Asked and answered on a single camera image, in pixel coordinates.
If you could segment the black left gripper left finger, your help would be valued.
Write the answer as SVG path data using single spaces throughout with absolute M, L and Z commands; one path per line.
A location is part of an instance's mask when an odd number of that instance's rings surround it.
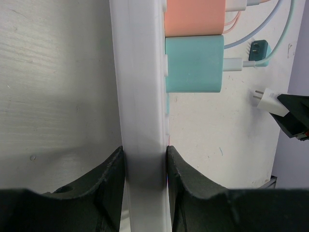
M 118 232 L 125 183 L 123 148 L 55 192 L 0 191 L 2 232 Z

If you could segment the dark teal plug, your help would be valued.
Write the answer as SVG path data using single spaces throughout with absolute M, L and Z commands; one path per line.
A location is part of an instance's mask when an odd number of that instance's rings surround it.
M 271 54 L 272 49 L 266 40 L 255 40 L 251 42 L 248 51 L 248 61 L 244 62 L 244 67 L 249 67 L 248 63 L 251 61 L 260 61 L 267 58 Z

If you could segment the white plug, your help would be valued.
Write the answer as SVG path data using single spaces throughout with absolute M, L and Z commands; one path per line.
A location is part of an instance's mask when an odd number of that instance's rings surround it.
M 257 95 L 253 95 L 253 97 L 259 100 L 258 109 L 281 117 L 285 117 L 289 113 L 289 110 L 278 100 L 280 93 L 269 88 L 264 91 L 256 90 L 255 93 Z

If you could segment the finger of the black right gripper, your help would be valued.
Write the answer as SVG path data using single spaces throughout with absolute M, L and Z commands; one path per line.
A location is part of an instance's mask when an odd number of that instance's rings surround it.
M 271 114 L 281 130 L 289 137 L 300 141 L 309 139 L 309 97 L 280 94 L 277 99 L 288 110 L 285 116 Z

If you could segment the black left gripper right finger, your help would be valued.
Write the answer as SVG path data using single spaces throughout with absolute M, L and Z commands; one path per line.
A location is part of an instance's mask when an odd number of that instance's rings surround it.
M 307 189 L 227 189 L 167 147 L 174 232 L 307 232 Z

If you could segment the white power strip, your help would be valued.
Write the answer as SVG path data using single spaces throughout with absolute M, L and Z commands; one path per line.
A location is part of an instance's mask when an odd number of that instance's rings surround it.
M 169 232 L 164 0 L 110 1 L 114 64 L 133 232 Z

